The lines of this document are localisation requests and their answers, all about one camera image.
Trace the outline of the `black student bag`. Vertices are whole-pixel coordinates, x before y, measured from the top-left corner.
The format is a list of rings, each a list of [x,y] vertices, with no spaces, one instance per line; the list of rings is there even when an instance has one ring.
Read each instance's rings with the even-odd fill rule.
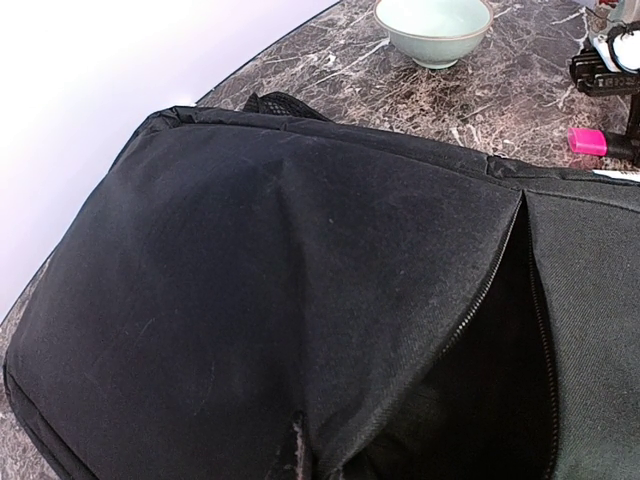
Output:
[[[173,107],[55,248],[3,374],[65,479],[635,479],[639,186]]]

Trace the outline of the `red black marker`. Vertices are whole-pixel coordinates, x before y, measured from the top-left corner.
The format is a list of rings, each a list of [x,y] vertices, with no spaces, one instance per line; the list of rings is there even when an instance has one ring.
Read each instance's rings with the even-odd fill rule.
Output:
[[[639,141],[601,130],[570,128],[567,134],[573,153],[639,162]]]

